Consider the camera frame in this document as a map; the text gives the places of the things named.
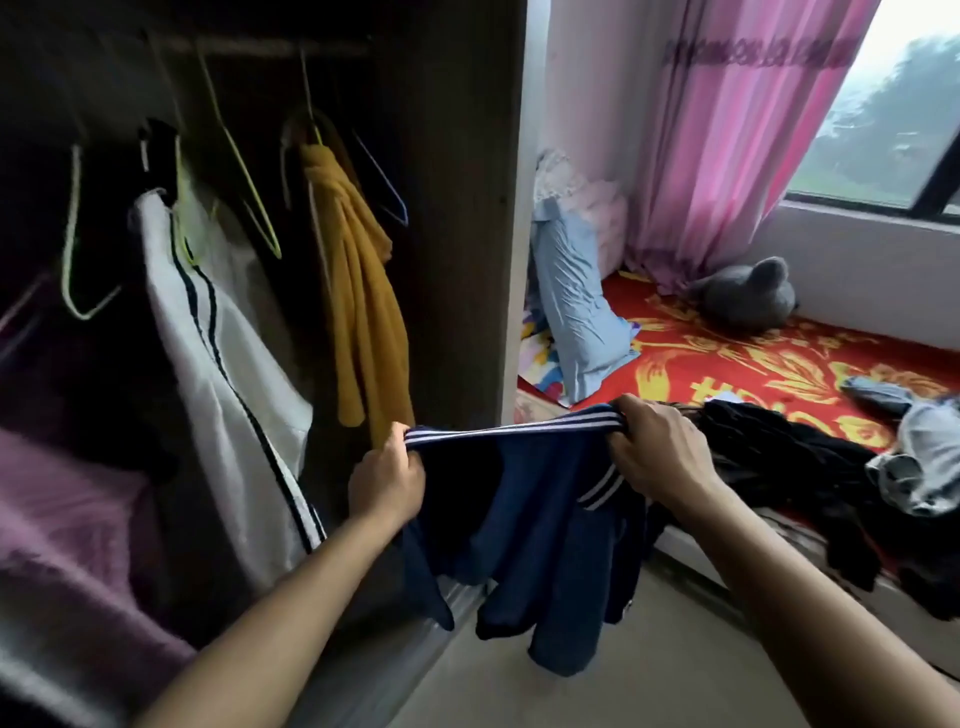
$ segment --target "sky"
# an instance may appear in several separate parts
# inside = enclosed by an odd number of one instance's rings
[[[929,36],[960,36],[958,0],[880,0],[848,79],[878,83],[893,72],[911,40]]]

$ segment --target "gray stuffed animal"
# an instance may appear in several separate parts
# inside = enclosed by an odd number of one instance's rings
[[[687,286],[684,297],[704,318],[745,333],[779,328],[797,307],[786,261],[768,257],[756,265],[732,265]]]

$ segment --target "right hand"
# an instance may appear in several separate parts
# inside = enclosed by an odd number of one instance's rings
[[[613,463],[638,493],[679,517],[727,490],[713,468],[707,438],[678,410],[633,395],[612,405],[629,428],[607,436]]]

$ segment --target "red bedsheet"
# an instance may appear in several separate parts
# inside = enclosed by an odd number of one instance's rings
[[[892,381],[923,397],[960,390],[960,352],[801,318],[762,336],[734,338],[711,329],[675,297],[660,296],[644,277],[620,272],[603,288],[617,314],[642,324],[634,343],[641,356],[573,409],[628,392],[647,400],[699,404],[730,391],[791,422],[879,450],[893,443],[893,433],[840,392],[845,378]],[[536,393],[526,382],[520,386]]]

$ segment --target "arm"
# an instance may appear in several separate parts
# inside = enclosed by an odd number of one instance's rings
[[[611,436],[618,469],[697,540],[811,725],[960,726],[960,695],[720,480],[689,420],[635,397],[616,405],[630,426]]]
[[[350,478],[350,518],[181,673],[136,728],[275,728],[374,559],[417,515],[425,476],[394,423]]]

